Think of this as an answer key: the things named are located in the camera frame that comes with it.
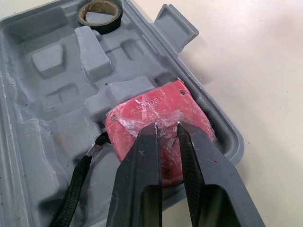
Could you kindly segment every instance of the black wire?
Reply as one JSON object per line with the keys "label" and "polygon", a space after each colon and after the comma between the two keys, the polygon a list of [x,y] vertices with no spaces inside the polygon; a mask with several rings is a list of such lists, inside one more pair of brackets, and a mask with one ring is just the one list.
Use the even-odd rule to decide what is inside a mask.
{"label": "black wire", "polygon": [[[95,141],[102,146],[106,142],[110,143],[107,132],[102,133]],[[79,201],[81,188],[89,172],[92,157],[84,156],[74,168],[70,186],[67,188],[63,201],[58,210],[53,215],[50,227],[68,227],[74,216]]]}

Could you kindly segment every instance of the gray plastic block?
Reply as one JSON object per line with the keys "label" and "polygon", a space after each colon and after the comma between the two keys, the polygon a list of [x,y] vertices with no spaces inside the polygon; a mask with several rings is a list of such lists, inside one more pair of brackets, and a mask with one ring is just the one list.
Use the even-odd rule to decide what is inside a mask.
{"label": "gray plastic block", "polygon": [[162,6],[153,25],[176,54],[199,34],[199,31],[171,4]]}
{"label": "gray plastic block", "polygon": [[104,23],[111,20],[114,15],[105,14],[105,13],[95,13],[95,12],[87,12],[85,15],[85,20],[90,23]]}
{"label": "gray plastic block", "polygon": [[80,58],[86,75],[91,82],[96,82],[113,72],[111,62],[94,32],[88,26],[75,29],[80,47]]}
{"label": "gray plastic block", "polygon": [[51,46],[45,50],[34,53],[33,64],[43,78],[49,78],[64,70],[64,52],[60,44]]}
{"label": "gray plastic block", "polygon": [[94,122],[103,122],[106,114],[118,104],[156,88],[146,76],[124,82],[114,82],[106,89],[85,100],[86,109]]}

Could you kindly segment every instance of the tape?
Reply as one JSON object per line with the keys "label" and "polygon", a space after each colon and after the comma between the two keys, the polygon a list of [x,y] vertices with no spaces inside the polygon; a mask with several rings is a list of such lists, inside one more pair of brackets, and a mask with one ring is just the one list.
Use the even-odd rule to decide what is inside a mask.
{"label": "tape", "polygon": [[[114,17],[106,22],[91,23],[85,20],[87,12],[107,13]],[[77,20],[83,24],[90,26],[91,29],[98,31],[100,34],[107,34],[115,31],[121,25],[121,9],[120,7],[108,0],[94,0],[83,6],[77,13]]]}

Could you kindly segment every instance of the molded plastic tray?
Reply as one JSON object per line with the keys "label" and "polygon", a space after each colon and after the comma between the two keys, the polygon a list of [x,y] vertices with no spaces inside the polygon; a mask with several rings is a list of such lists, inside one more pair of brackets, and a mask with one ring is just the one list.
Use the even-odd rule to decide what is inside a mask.
{"label": "molded plastic tray", "polygon": [[[172,5],[150,24],[125,0],[117,2],[121,27],[100,35],[79,28],[76,12],[85,3],[60,0],[0,22],[2,227],[48,226],[75,164],[104,130],[107,111],[176,77],[212,123],[220,151],[233,164],[243,155],[239,131],[178,58],[198,35],[194,26]],[[105,226],[118,166],[106,145],[72,226]],[[184,197],[182,184],[164,188],[164,209]]]}

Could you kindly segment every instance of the white table surface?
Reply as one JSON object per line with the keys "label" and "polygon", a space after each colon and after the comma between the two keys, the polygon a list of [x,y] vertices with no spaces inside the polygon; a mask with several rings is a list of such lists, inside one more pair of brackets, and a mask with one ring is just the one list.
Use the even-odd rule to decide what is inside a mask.
{"label": "white table surface", "polygon": [[[0,0],[0,17],[49,0]],[[136,0],[152,20],[172,3],[200,35],[180,57],[245,140],[237,169],[267,227],[301,227],[303,1]],[[187,201],[164,227],[189,227]]]}

